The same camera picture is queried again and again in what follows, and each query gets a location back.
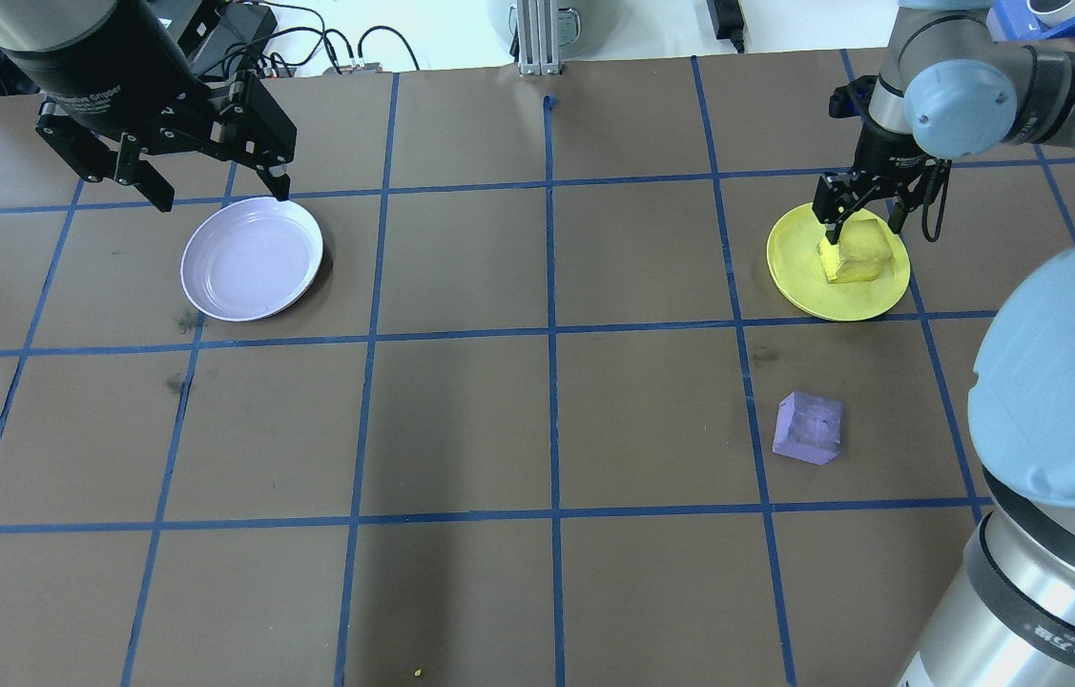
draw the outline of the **yellow plate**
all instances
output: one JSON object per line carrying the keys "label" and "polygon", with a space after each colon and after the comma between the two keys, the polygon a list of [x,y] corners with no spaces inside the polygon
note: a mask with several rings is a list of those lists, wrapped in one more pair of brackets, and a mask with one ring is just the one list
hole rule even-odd
{"label": "yellow plate", "polygon": [[766,264],[770,276],[796,307],[833,321],[856,321],[886,313],[902,299],[911,284],[911,257],[902,240],[889,231],[883,218],[860,210],[856,220],[875,218],[885,228],[885,239],[893,252],[891,269],[874,282],[830,284],[817,243],[826,229],[817,221],[811,203],[800,205],[775,223],[766,240]]}

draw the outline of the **purple cube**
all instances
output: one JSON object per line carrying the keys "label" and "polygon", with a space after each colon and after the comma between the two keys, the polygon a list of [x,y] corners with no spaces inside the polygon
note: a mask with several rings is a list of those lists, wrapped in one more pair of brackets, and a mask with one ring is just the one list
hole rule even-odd
{"label": "purple cube", "polygon": [[792,391],[778,403],[774,453],[826,464],[842,449],[842,401]]}

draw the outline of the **black cable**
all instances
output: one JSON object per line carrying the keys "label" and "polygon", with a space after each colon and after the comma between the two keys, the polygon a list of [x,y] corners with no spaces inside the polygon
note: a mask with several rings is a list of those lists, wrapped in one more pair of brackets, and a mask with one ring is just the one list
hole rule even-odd
{"label": "black cable", "polygon": [[342,73],[342,70],[338,69],[338,56],[333,51],[333,45],[329,44],[328,34],[335,33],[342,37],[343,43],[346,44],[346,57],[354,57],[355,53],[350,49],[350,40],[346,38],[344,33],[335,28],[328,28],[325,23],[325,15],[322,13],[316,12],[312,8],[302,8],[300,4],[285,4],[285,3],[272,3],[270,0],[229,0],[229,3],[242,3],[242,4],[266,4],[267,8],[282,8],[285,10],[301,10],[304,13],[315,14],[316,18],[320,20],[320,35],[322,35],[322,43],[325,44],[326,55],[329,57],[329,63],[333,66],[333,71]]}
{"label": "black cable", "polygon": [[930,201],[922,205],[922,239],[926,239],[928,243],[935,243],[940,240],[940,230],[944,227],[944,209],[948,204],[948,182],[952,178],[948,174],[952,170],[951,160],[936,160],[935,169],[931,170],[931,175],[927,180],[927,199],[931,199],[931,196],[935,195],[935,184],[938,183],[940,174],[944,174],[944,186],[940,187],[940,209],[935,214],[935,233],[931,233],[927,229],[927,212],[931,209]]}
{"label": "black cable", "polygon": [[304,57],[304,58],[302,58],[302,60],[300,60],[299,62],[288,62],[289,66],[293,67],[293,66],[303,66],[303,65],[309,63],[312,60],[312,57],[316,56],[316,52],[320,47],[324,47],[324,48],[326,48],[326,52],[328,54],[332,54],[332,56],[333,56],[333,58],[331,60],[331,65],[333,66],[333,70],[335,70],[335,72],[338,72],[340,74],[342,73],[342,70],[338,69],[336,53],[334,52],[333,45],[331,43],[329,43],[329,37],[328,37],[329,33],[340,33],[341,34],[341,31],[332,30],[332,28],[330,30],[320,31],[320,30],[315,30],[315,28],[312,28],[312,27],[297,26],[297,27],[291,27],[291,28],[285,28],[285,30],[275,31],[275,33],[267,35],[266,38],[259,38],[257,40],[250,40],[248,43],[232,43],[231,45],[228,45],[227,51],[225,52],[224,58],[220,58],[220,60],[218,62],[215,62],[214,65],[211,65],[210,67],[207,67],[206,70],[202,71],[202,73],[199,73],[198,76],[202,77],[202,75],[206,75],[207,73],[211,73],[211,71],[215,70],[215,68],[218,67],[218,69],[220,71],[223,71],[223,78],[224,78],[224,81],[227,81],[228,77],[229,77],[228,69],[229,69],[229,67],[231,67],[231,65],[229,63],[229,60],[234,60],[234,58],[241,57],[241,56],[245,56],[245,55],[253,55],[253,52],[254,52],[255,47],[259,52],[259,47],[258,47],[259,45],[264,45],[266,43],[271,42],[271,40],[278,39],[278,37],[285,35],[285,34],[288,34],[288,33],[315,33],[315,34],[319,35],[318,43],[315,44],[312,47],[312,51],[309,52],[307,56]]}
{"label": "black cable", "polygon": [[342,42],[346,44],[346,57],[354,58],[355,52],[352,51],[352,48],[350,48],[350,40],[348,38],[346,38],[345,33],[342,33],[340,30],[336,30],[335,28],[327,28],[327,30],[325,30],[325,31],[326,31],[326,33],[333,33],[339,39],[341,39]]}
{"label": "black cable", "polygon": [[299,33],[299,31],[306,31],[306,33],[317,33],[317,34],[320,33],[319,30],[315,30],[315,28],[312,27],[297,26],[291,28],[285,28],[285,30],[275,31],[275,33],[267,35],[266,38],[250,40],[248,43],[232,43],[231,45],[228,45],[227,51],[224,51],[224,58],[220,58],[219,61],[206,67],[206,70],[202,71],[201,73],[198,73],[197,75],[201,77],[201,75],[206,75],[207,73],[211,73],[211,71],[215,70],[216,67],[218,67],[218,69],[223,70],[224,78],[227,80],[228,66],[229,66],[228,60],[232,60],[232,58],[234,57],[248,55],[250,54],[250,51],[253,51],[253,48],[255,47],[259,52],[259,47],[264,45],[266,43],[270,43],[271,40],[278,39],[278,37],[287,35],[289,33]]}
{"label": "black cable", "polygon": [[401,39],[402,40],[402,44],[405,45],[405,52],[411,54],[411,60],[414,61],[414,71],[422,71],[422,67],[419,67],[419,59],[414,56],[414,48],[411,47],[411,42],[408,40],[406,40],[404,35],[402,35],[402,32],[400,30],[397,30],[393,27],[385,26],[385,25],[373,26],[372,28],[370,28],[370,30],[363,31],[362,35],[359,35],[359,59],[360,60],[362,60],[362,58],[363,58],[363,39],[367,39],[368,35],[371,35],[372,31],[375,31],[375,30],[387,30],[387,31],[389,31],[389,33],[392,33],[393,35],[396,35],[399,39]]}

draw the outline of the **metal post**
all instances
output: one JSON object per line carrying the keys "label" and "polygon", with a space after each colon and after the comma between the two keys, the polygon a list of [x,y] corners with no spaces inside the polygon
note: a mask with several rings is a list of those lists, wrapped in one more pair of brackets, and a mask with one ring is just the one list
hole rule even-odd
{"label": "metal post", "polygon": [[520,43],[520,73],[563,72],[558,51],[558,0],[516,1],[516,37]]}

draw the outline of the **grid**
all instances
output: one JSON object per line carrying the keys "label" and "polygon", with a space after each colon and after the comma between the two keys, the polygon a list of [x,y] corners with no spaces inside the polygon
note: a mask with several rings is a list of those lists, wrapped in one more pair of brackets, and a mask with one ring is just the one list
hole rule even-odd
{"label": "grid", "polygon": [[[854,78],[850,56],[846,51],[838,54],[848,77]],[[39,525],[0,525],[0,534],[28,534],[28,533],[61,533],[61,531],[145,531],[149,533],[148,556],[141,578],[140,596],[135,605],[134,624],[132,624],[131,636],[129,636],[126,660],[124,660],[123,686],[131,684],[131,676],[134,673],[134,661],[140,642],[141,626],[148,602],[149,591],[152,591],[153,572],[159,536],[163,531],[171,530],[250,530],[250,528],[293,528],[293,527],[319,527],[319,526],[343,526],[348,531],[348,543],[346,543],[344,582],[342,591],[341,616],[338,627],[338,642],[335,652],[334,684],[345,682],[346,654],[348,654],[348,627],[350,625],[352,604],[355,590],[355,557],[357,557],[359,527],[363,525],[401,525],[401,523],[439,523],[439,521],[508,521],[510,519],[531,519],[532,521],[549,521],[550,525],[550,548],[551,561],[551,586],[554,586],[554,630],[555,630],[555,683],[563,687],[567,683],[567,661],[564,661],[563,642],[563,521],[576,518],[601,518],[601,517],[645,517],[645,516],[680,516],[680,514],[723,514],[723,513],[754,513],[762,516],[763,531],[769,556],[770,578],[773,583],[773,596],[775,613],[777,618],[778,635],[782,640],[783,661],[788,684],[798,684],[796,665],[793,659],[793,636],[787,621],[785,604],[785,590],[783,587],[783,571],[780,570],[780,557],[778,556],[778,544],[775,535],[774,514],[776,513],[811,513],[811,512],[855,512],[855,510],[890,510],[890,509],[933,509],[933,507],[969,507],[974,519],[980,516],[983,505],[990,504],[987,497],[978,496],[974,477],[970,474],[970,462],[965,456],[965,447],[961,441],[959,421],[952,412],[952,399],[957,390],[950,392],[945,382],[942,360],[936,349],[933,337],[933,323],[942,320],[957,320],[957,318],[990,318],[994,315],[991,310],[950,310],[950,312],[933,312],[924,305],[919,288],[918,280],[912,275],[911,292],[915,312],[912,313],[890,313],[876,318],[877,321],[913,321],[918,323],[921,329],[922,339],[929,352],[931,367],[935,374],[935,382],[938,388],[940,399],[943,401],[947,414],[948,429],[951,433],[952,447],[956,449],[957,461],[959,461],[961,475],[963,475],[965,496],[947,497],[946,499],[887,499],[887,500],[855,500],[855,501],[777,501],[772,499],[769,491],[765,474],[764,461],[764,440],[760,435],[758,423],[758,410],[755,400],[754,380],[751,380],[750,356],[747,345],[747,332],[754,331],[757,327],[787,327],[787,326],[816,326],[819,320],[809,317],[788,317],[788,318],[747,318],[742,313],[741,300],[737,294],[736,276],[732,261],[732,232],[729,231],[728,217],[725,213],[723,180],[748,178],[748,177],[782,177],[782,175],[815,175],[820,174],[825,169],[780,169],[780,170],[721,170],[719,160],[716,157],[715,132],[713,131],[711,113],[707,109],[707,96],[703,86],[703,75],[699,69],[699,59],[690,58],[690,69],[693,74],[694,90],[698,92],[699,112],[702,117],[702,131],[706,141],[706,152],[711,171],[705,174],[648,174],[632,175],[631,177],[590,177],[590,178],[555,178],[555,139],[554,119],[558,113],[558,99],[554,96],[546,96],[542,101],[543,139],[545,139],[545,178],[534,180],[527,183],[464,183],[453,186],[416,186],[416,187],[393,187],[392,163],[393,163],[393,130],[397,126],[398,113],[398,91],[401,77],[393,74],[392,87],[390,87],[389,116],[387,143],[385,144],[385,168],[384,177],[381,180],[378,188],[363,188],[363,190],[330,190],[330,191],[302,191],[293,192],[295,199],[329,199],[329,197],[353,197],[367,196],[379,199],[379,226],[376,229],[376,264],[373,274],[371,319],[368,333],[366,335],[315,335],[315,338],[296,339],[254,339],[254,340],[204,340],[205,321],[199,318],[194,327],[192,338],[189,343],[176,344],[144,344],[144,346],[106,346],[106,347],[35,347],[34,338],[37,329],[43,314],[49,290],[52,290],[54,276],[58,269],[58,261],[62,256],[63,247],[70,233],[72,221],[76,214],[91,212],[91,210],[115,209],[115,207],[147,207],[145,201],[124,201],[123,203],[81,203],[81,191],[83,183],[75,186],[71,203],[67,205],[41,205],[41,207],[0,207],[0,214],[29,214],[64,212],[64,221],[60,235],[58,235],[53,259],[49,261],[45,282],[41,286],[41,292],[37,301],[37,307],[32,313],[30,329],[24,338],[23,347],[0,348],[0,358],[14,358],[17,360],[13,375],[13,382],[6,391],[4,407],[0,413],[0,441],[6,417],[15,401],[22,373],[26,361],[32,357],[52,356],[132,356],[138,353],[158,352],[187,352],[189,355],[188,368],[185,371],[183,386],[181,387],[180,401],[176,405],[175,419],[172,429],[170,444],[168,444],[166,474],[157,501],[157,511],[152,521],[91,521],[91,523],[40,523]],[[1047,159],[1042,148],[1035,148],[1035,156],[1029,160],[1000,160],[1000,161],[972,161],[959,162],[957,168],[1034,168],[1042,170],[1052,192],[1063,223],[1067,226],[1070,235],[1075,243],[1075,225],[1069,213],[1067,204],[1060,192],[1059,184],[1052,174],[1054,166],[1075,166],[1075,157],[1064,157],[1063,159]],[[232,203],[238,199],[245,199],[246,196],[233,195],[235,170],[228,174],[227,184],[223,197],[201,197],[201,199],[178,199],[176,204],[202,204],[220,203],[223,205]],[[731,318],[713,318],[713,320],[687,320],[687,321],[657,321],[657,323],[629,323],[629,325],[602,325],[602,326],[560,326],[555,313],[555,227],[558,217],[555,216],[555,195],[564,187],[575,186],[597,186],[598,184],[642,184],[642,183],[669,183],[669,182],[711,182],[712,191],[715,195],[715,214],[717,218],[717,230],[719,230],[719,241],[721,247],[721,259],[728,283],[728,295],[730,307],[732,307]],[[385,264],[385,237],[388,230],[389,199],[392,196],[419,195],[420,192],[457,192],[457,191],[484,191],[484,190],[515,190],[515,188],[540,188],[545,191],[546,200],[546,310],[548,318],[545,327],[511,327],[511,329],[477,329],[458,331],[425,331],[425,332],[403,332],[403,334],[386,334],[378,331],[381,285],[384,276]],[[698,329],[731,329],[736,335],[737,355],[742,380],[740,382],[745,390],[746,413],[750,426],[751,449],[754,449],[756,460],[756,473],[759,500],[756,503],[737,504],[686,504],[686,505],[611,505],[611,507],[564,507],[560,492],[560,463],[559,463],[559,335],[567,334],[598,334],[598,332],[621,332],[621,331],[646,331],[646,330],[698,330]],[[550,484],[550,507],[529,509],[529,510],[482,510],[482,512],[467,513],[406,513],[406,514],[363,514],[360,513],[362,500],[363,471],[366,470],[367,443],[369,438],[369,414],[371,409],[372,375],[373,366],[376,359],[376,344],[391,343],[392,341],[427,341],[445,339],[479,339],[479,338],[545,338],[548,343],[549,363],[549,484]],[[363,363],[363,390],[359,415],[358,447],[355,454],[354,486],[352,495],[352,507],[346,516],[329,517],[304,517],[304,518],[246,518],[246,519],[211,519],[211,521],[170,521],[166,518],[166,506],[170,496],[171,478],[173,467],[176,460],[176,452],[181,443],[185,421],[185,411],[189,401],[189,390],[196,375],[198,360],[202,352],[219,348],[236,347],[259,347],[259,346],[314,346],[314,344],[366,344],[367,358]]]}

